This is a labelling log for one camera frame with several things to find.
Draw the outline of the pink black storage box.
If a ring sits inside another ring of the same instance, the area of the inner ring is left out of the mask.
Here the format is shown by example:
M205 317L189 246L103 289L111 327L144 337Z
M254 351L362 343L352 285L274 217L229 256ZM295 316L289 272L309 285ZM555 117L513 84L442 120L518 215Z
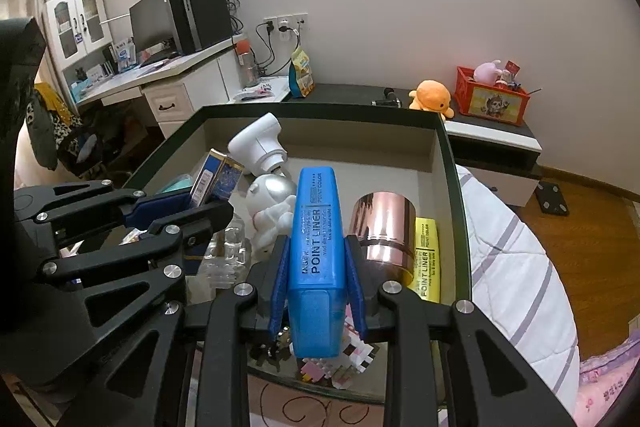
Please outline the pink black storage box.
M469 242L459 182L444 126L432 113L367 106L286 104L277 108L285 129L302 144L290 234L245 283L201 309L205 343L196 403L200 425L248 421L246 348L292 331L296 357L333 357L344 317L363 340L388 349L385 420L406 425L433 418L439 402L460 407L474 400L482 365L472 326L463 313L471 297ZM441 303L419 298L370 260L355 235L345 234L341 198L347 184L333 157L361 153L375 161L416 159L432 152L442 163L432 178L439 216L449 229L440 239L450 254L454 287Z

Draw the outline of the white striped bed quilt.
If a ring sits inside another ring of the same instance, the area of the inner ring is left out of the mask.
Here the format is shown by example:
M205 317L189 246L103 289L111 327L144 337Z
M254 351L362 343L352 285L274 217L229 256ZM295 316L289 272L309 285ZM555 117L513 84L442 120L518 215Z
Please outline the white striped bed quilt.
M347 237L366 304L367 343L390 349L389 426L568 426L577 333L538 239L466 168L458 171L469 296L427 303L378 274Z

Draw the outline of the white wall power strip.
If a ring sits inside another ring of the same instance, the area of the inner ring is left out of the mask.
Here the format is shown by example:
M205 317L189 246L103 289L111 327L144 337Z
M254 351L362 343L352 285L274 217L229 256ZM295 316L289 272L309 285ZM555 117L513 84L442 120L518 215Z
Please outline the white wall power strip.
M306 12L266 16L264 22L273 27L273 32L282 41L292 35L300 37L304 29L309 26L309 14Z

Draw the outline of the blue card box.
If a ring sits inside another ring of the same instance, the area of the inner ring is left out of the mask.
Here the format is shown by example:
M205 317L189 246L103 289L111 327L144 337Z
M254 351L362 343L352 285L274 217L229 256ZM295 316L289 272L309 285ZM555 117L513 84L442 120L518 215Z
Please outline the blue card box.
M200 207L211 200L227 202L244 167L227 154L211 148L191 188L190 206Z

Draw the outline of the black floor scale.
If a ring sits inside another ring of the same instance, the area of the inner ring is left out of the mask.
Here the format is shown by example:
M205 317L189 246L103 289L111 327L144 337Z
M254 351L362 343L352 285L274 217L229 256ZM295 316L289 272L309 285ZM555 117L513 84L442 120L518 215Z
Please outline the black floor scale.
M558 184L540 180L536 186L535 197L540 211L546 215L567 217L570 214Z

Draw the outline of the white glass door cabinet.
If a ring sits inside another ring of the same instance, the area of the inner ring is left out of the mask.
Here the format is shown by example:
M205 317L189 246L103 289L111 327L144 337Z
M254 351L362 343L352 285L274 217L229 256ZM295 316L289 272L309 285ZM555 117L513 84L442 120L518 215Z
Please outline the white glass door cabinet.
M51 0L44 5L44 16L53 61L59 69L113 42L103 0Z

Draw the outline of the blue point liner highlighter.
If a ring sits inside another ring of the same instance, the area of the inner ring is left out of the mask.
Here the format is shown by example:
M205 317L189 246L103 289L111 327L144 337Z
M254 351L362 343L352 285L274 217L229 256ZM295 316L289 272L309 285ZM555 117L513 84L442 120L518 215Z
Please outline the blue point liner highlighter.
M296 358L335 358L347 303L345 244L335 172L300 170L291 233L288 319Z

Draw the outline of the red cap water bottle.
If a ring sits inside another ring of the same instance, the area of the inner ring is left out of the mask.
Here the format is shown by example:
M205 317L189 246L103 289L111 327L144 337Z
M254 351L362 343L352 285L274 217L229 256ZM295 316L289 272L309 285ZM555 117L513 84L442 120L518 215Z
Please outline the red cap water bottle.
M235 43L235 52L241 71L241 86L243 88L256 86L259 82L259 72L250 42L247 39L239 40Z

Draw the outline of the pink plush in crate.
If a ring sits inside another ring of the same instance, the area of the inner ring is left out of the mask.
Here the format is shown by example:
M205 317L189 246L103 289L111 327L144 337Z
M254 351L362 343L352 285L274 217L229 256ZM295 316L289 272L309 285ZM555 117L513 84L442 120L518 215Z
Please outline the pink plush in crate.
M473 80L485 86L493 86L501 77L503 70L500 67L501 61L495 60L477 66L473 72Z

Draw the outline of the yellow blue snack bag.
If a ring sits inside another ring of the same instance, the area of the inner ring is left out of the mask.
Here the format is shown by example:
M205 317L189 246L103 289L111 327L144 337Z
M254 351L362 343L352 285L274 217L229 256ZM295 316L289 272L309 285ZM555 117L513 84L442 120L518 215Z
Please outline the yellow blue snack bag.
M301 46L296 46L291 55L288 85L293 98L307 98L314 90L309 56Z

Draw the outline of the small black gadget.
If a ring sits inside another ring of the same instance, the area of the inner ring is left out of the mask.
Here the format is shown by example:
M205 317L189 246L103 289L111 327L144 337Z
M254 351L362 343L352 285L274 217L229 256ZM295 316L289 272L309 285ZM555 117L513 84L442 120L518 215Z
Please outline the small black gadget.
M385 107L402 107L402 102L395 90L392 88L384 88L383 89L383 98L379 100L374 100L371 102L373 106L385 106Z

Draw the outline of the red crate with picture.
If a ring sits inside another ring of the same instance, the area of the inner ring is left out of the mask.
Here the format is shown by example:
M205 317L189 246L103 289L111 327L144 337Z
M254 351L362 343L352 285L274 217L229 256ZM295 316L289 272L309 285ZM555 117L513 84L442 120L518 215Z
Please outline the red crate with picture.
M457 112L492 121L521 126L530 95L523 90L486 86L472 79L473 69L457 67L456 89L452 98Z

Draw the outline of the black computer monitor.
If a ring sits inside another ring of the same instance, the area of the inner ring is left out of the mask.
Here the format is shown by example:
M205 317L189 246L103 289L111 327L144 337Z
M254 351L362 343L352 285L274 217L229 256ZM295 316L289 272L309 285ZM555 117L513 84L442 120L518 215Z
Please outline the black computer monitor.
M175 49L168 0L140 0L129 9L129 18L137 54L153 46Z

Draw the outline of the yellow point liner highlighter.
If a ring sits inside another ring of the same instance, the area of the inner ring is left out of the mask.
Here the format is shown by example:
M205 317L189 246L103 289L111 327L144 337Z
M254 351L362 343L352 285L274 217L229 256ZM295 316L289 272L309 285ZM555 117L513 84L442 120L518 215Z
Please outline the yellow point liner highlighter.
M409 287L423 300L440 303L440 256L436 221L416 217L413 279Z

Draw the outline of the white desk with drawers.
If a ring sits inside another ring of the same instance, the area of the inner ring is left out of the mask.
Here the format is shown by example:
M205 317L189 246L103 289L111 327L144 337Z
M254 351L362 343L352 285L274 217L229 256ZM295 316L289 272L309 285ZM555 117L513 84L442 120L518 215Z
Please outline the white desk with drawers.
M200 52L129 69L89 88L75 106L145 98L168 138L202 107L226 104L241 90L235 48L243 39L234 36Z

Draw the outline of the pink pastel brick block model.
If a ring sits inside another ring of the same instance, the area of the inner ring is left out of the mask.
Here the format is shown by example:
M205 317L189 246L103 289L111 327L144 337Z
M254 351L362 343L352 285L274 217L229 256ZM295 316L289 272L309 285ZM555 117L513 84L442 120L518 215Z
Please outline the pink pastel brick block model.
M299 376L304 383L329 383L338 390L352 387L374 363L380 347L365 343L355 329L350 306L346 306L340 352L329 359L303 358Z

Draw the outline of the white astronaut figurine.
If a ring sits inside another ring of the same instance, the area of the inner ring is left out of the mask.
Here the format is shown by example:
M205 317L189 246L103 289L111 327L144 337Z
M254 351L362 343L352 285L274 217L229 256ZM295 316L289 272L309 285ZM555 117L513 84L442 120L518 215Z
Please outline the white astronaut figurine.
M296 184L278 174L263 174L250 184L245 202L255 230L250 240L255 261L266 260L277 238L291 234L296 192Z

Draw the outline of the black computer tower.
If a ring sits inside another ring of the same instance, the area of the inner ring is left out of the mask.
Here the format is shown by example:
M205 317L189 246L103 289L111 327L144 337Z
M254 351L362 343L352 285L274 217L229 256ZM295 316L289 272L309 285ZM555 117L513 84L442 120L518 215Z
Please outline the black computer tower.
M232 37L227 0L168 0L178 52L189 55Z

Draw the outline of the rose gold metallic cylinder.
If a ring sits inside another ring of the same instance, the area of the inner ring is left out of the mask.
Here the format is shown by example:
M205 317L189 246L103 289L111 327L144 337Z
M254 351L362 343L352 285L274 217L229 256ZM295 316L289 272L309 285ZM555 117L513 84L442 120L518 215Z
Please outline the rose gold metallic cylinder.
M405 286L412 282L416 208L408 198L384 191L363 195L352 210L349 234L386 277Z

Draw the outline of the orange octopus plush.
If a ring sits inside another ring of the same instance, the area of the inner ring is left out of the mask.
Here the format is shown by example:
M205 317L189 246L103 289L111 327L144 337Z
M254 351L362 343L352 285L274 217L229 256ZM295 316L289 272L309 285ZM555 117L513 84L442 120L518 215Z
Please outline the orange octopus plush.
M454 118L454 110L450 107L451 94L448 89L436 80L423 80L416 90L409 93L410 109L436 113L442 120Z

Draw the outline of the white handheld device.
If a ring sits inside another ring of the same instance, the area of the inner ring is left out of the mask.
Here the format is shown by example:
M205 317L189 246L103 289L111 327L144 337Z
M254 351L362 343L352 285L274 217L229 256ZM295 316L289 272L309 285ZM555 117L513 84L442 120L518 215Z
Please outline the white handheld device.
M230 157L253 176L272 173L288 160L288 153L279 141L281 130L277 117L271 113L265 114L229 141Z

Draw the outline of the teal round case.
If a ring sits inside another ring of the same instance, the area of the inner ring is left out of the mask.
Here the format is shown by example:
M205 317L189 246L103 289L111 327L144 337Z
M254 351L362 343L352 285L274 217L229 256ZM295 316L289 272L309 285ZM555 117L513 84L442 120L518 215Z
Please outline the teal round case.
M183 173L180 174L180 176L176 176L174 179L160 188L157 191L157 194L165 194L169 192L184 190L185 188L191 188L192 184L192 176L190 176L189 173Z

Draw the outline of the dark jacket on chair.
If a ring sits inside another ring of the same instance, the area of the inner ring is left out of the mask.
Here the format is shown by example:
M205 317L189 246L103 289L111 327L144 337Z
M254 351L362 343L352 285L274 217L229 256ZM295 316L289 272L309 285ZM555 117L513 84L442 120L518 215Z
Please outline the dark jacket on chair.
M35 83L25 121L41 167L53 171L62 166L81 180L106 173L98 132L75 115L47 83Z

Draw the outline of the clear plastic bottle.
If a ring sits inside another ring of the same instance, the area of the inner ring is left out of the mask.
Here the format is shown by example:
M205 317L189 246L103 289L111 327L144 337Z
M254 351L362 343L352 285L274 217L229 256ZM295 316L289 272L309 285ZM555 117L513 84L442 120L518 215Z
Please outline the clear plastic bottle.
M252 260L252 245L246 237L245 223L236 213L227 228L215 234L198 268L198 277L206 284L209 296L246 280Z

